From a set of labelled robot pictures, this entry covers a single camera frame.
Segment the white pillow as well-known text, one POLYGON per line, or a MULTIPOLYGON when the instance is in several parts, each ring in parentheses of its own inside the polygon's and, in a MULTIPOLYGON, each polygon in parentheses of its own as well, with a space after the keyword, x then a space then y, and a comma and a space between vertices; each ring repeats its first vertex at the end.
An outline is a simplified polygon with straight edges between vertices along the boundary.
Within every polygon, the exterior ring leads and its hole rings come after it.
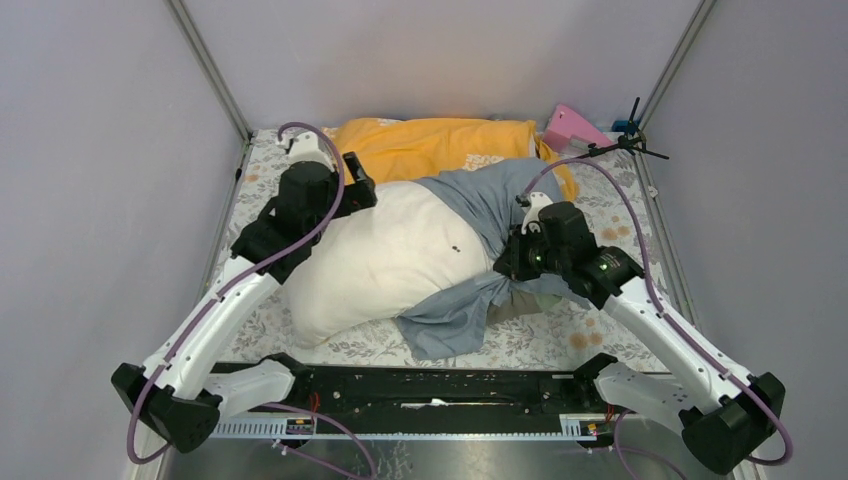
POLYGON ((303 347, 397 317, 449 278, 425 266, 420 236, 428 221, 449 220, 451 211, 414 182, 381 184, 376 194, 375 207, 332 220, 281 288, 303 347))

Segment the grey blue pillowcase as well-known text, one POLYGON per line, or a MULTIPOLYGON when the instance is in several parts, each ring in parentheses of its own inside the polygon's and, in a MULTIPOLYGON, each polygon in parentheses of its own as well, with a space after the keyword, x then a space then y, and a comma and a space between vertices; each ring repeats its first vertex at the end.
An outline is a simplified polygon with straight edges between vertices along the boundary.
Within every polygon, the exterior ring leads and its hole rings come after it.
POLYGON ((515 198, 545 165, 535 157, 513 158, 418 180, 452 217, 428 221, 420 236, 429 250, 425 266, 447 273, 448 280, 395 320, 415 359, 439 360, 479 350, 490 307, 508 303, 515 292, 553 296, 588 308, 588 301, 558 276, 516 282, 493 269, 509 228, 524 219, 515 198))

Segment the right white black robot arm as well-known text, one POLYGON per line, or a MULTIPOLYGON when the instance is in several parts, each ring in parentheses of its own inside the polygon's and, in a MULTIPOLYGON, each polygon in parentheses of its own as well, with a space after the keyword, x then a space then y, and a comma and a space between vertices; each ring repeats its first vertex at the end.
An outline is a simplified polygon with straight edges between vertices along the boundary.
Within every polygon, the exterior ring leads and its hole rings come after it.
POLYGON ((575 295, 625 326, 666 366, 675 384, 597 355, 574 375, 575 402, 633 410, 681 436, 715 474, 728 474, 777 433, 786 389, 730 359, 656 290, 648 272, 618 247, 597 244, 583 212, 540 192, 521 195, 496 272, 519 282, 560 278, 575 295))

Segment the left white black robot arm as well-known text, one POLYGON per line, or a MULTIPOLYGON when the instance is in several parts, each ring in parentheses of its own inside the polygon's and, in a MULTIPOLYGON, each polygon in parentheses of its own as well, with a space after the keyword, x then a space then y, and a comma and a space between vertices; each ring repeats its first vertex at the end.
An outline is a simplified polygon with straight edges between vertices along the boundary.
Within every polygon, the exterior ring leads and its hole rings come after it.
POLYGON ((296 411, 309 401, 299 364, 270 355, 234 373, 214 375, 223 349, 247 318, 312 253, 332 219, 377 203, 375 182, 357 155, 341 157, 353 182, 320 161, 283 172, 277 196, 244 227, 219 277, 177 331, 140 365, 120 364, 111 384, 131 413, 167 446, 188 453, 222 420, 268 403, 296 411))

